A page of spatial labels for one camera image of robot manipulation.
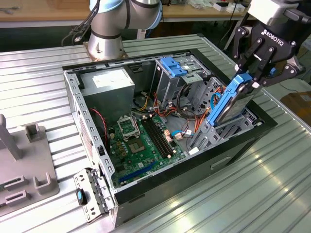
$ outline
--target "workbench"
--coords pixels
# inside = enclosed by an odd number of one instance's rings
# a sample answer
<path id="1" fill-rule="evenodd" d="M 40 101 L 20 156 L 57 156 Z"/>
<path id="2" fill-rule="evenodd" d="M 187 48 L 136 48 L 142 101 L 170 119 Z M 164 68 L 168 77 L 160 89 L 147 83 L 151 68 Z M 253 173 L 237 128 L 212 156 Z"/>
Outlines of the workbench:
<path id="1" fill-rule="evenodd" d="M 197 48 L 228 77 L 234 63 L 197 35 L 124 41 L 129 56 Z M 84 46 L 0 53 L 0 113 L 10 132 L 45 127 L 60 192 L 0 217 L 0 232 L 108 232 L 86 224 L 72 176 L 90 166 L 70 113 L 62 66 L 90 62 Z M 255 102 L 278 123 L 239 161 L 114 232 L 307 232 L 311 229 L 311 128 L 268 91 Z"/>
<path id="2" fill-rule="evenodd" d="M 80 24 L 89 14 L 89 9 L 55 9 L 49 0 L 0 0 L 0 7 L 20 6 L 12 15 L 0 12 L 0 28 L 71 26 Z M 243 18 L 235 12 L 232 20 Z M 232 13 L 219 12 L 212 7 L 196 9 L 190 5 L 163 6 L 161 22 L 224 21 Z"/>

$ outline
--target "cardboard box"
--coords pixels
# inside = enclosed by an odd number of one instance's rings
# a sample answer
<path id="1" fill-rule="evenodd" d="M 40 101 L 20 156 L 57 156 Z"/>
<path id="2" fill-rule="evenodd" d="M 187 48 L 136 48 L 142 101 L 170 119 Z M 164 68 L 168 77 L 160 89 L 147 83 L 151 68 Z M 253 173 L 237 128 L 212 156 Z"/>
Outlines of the cardboard box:
<path id="1" fill-rule="evenodd" d="M 281 98 L 281 102 L 311 126 L 311 91 L 290 93 Z"/>
<path id="2" fill-rule="evenodd" d="M 87 10 L 89 0 L 49 0 L 56 9 Z"/>

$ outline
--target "pci slot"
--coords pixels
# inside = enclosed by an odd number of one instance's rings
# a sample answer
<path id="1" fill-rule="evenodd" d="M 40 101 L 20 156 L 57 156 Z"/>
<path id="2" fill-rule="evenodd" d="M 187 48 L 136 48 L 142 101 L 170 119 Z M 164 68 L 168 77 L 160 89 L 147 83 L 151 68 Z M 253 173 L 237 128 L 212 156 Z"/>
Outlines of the pci slot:
<path id="1" fill-rule="evenodd" d="M 171 147 L 151 119 L 142 121 L 142 125 L 163 159 L 167 158 L 168 155 L 173 155 Z"/>
<path id="2" fill-rule="evenodd" d="M 153 164 L 154 164 L 154 163 L 149 164 L 148 166 L 146 166 L 146 167 L 144 167 L 144 168 L 142 168 L 142 169 L 139 169 L 139 170 L 137 170 L 137 171 L 132 172 L 131 174 L 128 174 L 128 175 L 126 175 L 126 176 L 123 176 L 123 177 L 119 178 L 119 182 L 121 183 L 121 182 L 123 182 L 123 181 L 129 180 L 129 179 L 131 179 L 131 178 L 133 178 L 133 177 L 136 177 L 136 176 L 138 176 L 138 175 L 140 175 L 140 174 L 142 174 L 142 173 L 144 173 L 144 172 L 147 172 L 147 171 L 151 170 Z"/>

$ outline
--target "mounting plate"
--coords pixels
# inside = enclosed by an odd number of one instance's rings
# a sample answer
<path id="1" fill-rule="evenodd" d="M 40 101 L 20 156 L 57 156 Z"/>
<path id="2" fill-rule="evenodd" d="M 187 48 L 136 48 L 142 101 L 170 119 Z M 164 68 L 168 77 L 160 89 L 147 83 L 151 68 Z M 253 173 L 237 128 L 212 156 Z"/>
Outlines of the mounting plate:
<path id="1" fill-rule="evenodd" d="M 23 131 L 9 134 L 5 125 L 1 126 L 6 139 L 10 135 L 13 139 L 10 145 L 15 143 L 20 153 L 15 159 L 5 145 L 8 140 L 0 140 L 0 216 L 3 216 L 57 194 L 59 186 L 44 127 L 31 124 Z"/>

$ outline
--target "yellow wire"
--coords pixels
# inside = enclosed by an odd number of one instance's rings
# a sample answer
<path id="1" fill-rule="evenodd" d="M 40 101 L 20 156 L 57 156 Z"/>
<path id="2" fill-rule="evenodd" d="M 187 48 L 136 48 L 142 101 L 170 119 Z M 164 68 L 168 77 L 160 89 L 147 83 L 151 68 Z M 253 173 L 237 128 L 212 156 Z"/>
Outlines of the yellow wire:
<path id="1" fill-rule="evenodd" d="M 142 111 L 142 110 L 144 110 L 144 109 L 147 107 L 148 98 L 149 98 L 149 97 L 147 96 L 144 106 L 141 107 L 141 108 L 139 108 L 139 111 Z"/>

